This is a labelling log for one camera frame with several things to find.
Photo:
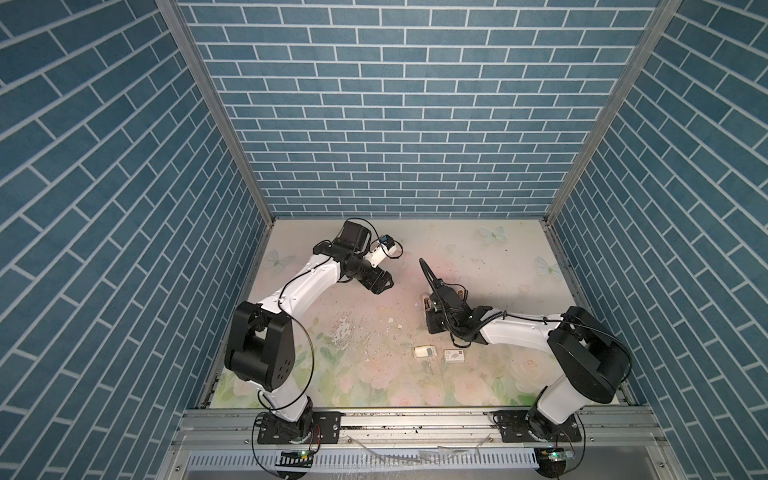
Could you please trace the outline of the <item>staple box sleeve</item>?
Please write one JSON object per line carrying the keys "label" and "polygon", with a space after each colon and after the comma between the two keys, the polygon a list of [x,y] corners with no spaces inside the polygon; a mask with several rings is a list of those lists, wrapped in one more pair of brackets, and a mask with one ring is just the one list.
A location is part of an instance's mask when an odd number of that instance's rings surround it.
{"label": "staple box sleeve", "polygon": [[465,354],[462,349],[446,349],[444,351],[444,361],[446,363],[463,363],[465,361]]}

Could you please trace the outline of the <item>staple box tray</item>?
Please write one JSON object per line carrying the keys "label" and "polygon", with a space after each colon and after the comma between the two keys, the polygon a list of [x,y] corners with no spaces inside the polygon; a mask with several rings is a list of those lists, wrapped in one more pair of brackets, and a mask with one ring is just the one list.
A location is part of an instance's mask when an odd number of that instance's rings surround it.
{"label": "staple box tray", "polygon": [[421,345],[413,348],[413,355],[417,359],[432,358],[437,355],[437,349],[434,345]]}

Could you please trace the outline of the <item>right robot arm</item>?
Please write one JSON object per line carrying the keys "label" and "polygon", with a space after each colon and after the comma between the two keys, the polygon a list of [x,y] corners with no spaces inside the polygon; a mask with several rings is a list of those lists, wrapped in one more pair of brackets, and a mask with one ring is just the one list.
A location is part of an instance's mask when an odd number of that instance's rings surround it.
{"label": "right robot arm", "polygon": [[585,405],[611,403],[631,372],[630,350],[581,307],[538,316],[471,307],[464,294],[441,281],[422,303],[428,331],[449,333],[458,348],[503,344],[554,356],[562,373],[526,414],[530,433],[540,439],[552,439],[573,424]]}

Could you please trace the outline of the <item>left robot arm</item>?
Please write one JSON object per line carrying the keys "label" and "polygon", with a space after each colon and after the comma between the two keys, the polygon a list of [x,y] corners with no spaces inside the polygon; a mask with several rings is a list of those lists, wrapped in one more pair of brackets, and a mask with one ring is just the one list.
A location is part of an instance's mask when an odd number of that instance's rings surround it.
{"label": "left robot arm", "polygon": [[401,243],[380,235],[369,221],[357,217],[345,221],[334,239],[313,247],[305,266],[275,293],[235,308],[225,367],[257,388],[259,401],[274,418],[291,427],[310,425],[312,406],[307,389],[291,378],[296,358],[293,328],[307,333],[300,317],[342,279],[355,280],[376,295],[390,289],[392,276],[380,264],[402,254]]}

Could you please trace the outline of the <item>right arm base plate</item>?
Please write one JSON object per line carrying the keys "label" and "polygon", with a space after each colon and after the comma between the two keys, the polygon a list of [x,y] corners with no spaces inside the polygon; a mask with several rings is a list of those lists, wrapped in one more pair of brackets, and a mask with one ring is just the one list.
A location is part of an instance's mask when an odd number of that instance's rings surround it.
{"label": "right arm base plate", "polygon": [[490,419],[499,430],[503,443],[576,443],[583,439],[582,429],[574,415],[562,424],[555,424],[531,408],[527,411],[498,410],[490,414]]}

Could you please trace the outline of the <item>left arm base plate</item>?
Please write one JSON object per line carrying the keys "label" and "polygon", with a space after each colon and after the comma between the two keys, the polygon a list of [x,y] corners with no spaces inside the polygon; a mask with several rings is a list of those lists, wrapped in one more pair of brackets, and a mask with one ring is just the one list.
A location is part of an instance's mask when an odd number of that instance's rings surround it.
{"label": "left arm base plate", "polygon": [[339,411],[313,411],[311,416],[303,414],[296,422],[289,422],[273,413],[265,413],[256,427],[256,443],[305,443],[314,434],[314,442],[320,442],[321,445],[337,444],[342,417]]}

